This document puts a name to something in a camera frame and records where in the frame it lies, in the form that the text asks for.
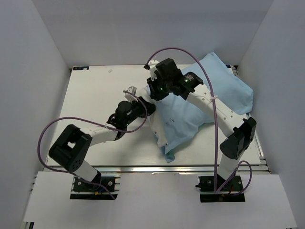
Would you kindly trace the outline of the blue green satin pillowcase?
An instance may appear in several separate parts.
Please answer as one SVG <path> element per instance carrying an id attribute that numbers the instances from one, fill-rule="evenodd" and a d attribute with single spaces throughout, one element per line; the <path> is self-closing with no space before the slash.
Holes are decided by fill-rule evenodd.
<path id="1" fill-rule="evenodd" d="M 207 76 L 197 63 L 183 68 L 182 73 L 193 72 L 203 79 L 205 84 L 210 80 L 214 94 L 238 115 L 251 112 L 253 90 L 237 78 L 214 52 L 201 59 L 200 64 L 206 70 Z M 175 153 L 183 145 L 214 122 L 209 115 L 174 94 L 157 101 L 156 112 L 160 115 L 166 136 L 166 141 L 157 142 L 161 145 L 160 149 L 167 163 L 173 162 Z"/>

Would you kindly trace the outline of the white pillow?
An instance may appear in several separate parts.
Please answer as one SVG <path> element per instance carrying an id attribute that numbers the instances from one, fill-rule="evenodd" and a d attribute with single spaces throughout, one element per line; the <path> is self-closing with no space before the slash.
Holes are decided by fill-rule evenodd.
<path id="1" fill-rule="evenodd" d="M 159 111 L 157 110 L 157 104 L 156 101 L 150 98 L 150 91 L 148 86 L 144 86 L 140 92 L 139 95 L 148 103 L 155 105 L 155 111 L 149 115 L 148 120 L 150 124 L 150 128 L 154 135 L 157 137 L 157 145 L 159 148 L 166 146 L 168 144 L 168 141 L 166 139 L 161 115 Z"/>

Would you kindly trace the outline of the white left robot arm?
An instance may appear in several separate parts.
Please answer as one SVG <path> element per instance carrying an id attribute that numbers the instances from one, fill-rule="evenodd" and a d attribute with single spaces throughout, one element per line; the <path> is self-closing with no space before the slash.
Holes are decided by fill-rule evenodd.
<path id="1" fill-rule="evenodd" d="M 107 120 L 107 127 L 66 126 L 50 148 L 49 156 L 67 172 L 82 178 L 89 190 L 96 190 L 101 184 L 101 173 L 85 161 L 89 148 L 121 139 L 130 123 L 149 117 L 155 110 L 156 106 L 141 96 L 132 102 L 121 101 Z"/>

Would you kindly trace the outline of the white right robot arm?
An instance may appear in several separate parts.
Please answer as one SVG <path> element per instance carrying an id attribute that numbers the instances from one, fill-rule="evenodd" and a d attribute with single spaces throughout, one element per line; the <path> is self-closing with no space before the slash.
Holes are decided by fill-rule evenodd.
<path id="1" fill-rule="evenodd" d="M 216 145 L 223 155 L 215 172 L 215 184 L 220 190 L 227 190 L 233 183 L 244 151 L 253 140 L 256 121 L 236 114 L 212 93 L 211 86 L 206 86 L 199 76 L 193 72 L 183 74 L 173 59 L 150 60 L 144 67 L 150 71 L 147 83 L 151 99 L 160 101 L 174 94 L 214 118 L 216 129 L 226 137 Z"/>

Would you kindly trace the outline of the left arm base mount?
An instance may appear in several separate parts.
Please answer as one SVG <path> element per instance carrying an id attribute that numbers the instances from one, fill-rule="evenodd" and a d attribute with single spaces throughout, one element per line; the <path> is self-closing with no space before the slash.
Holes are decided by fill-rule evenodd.
<path id="1" fill-rule="evenodd" d="M 119 174 L 102 174 L 98 184 L 89 184 L 79 177 L 74 177 L 70 199 L 72 200 L 115 200 L 120 190 Z"/>

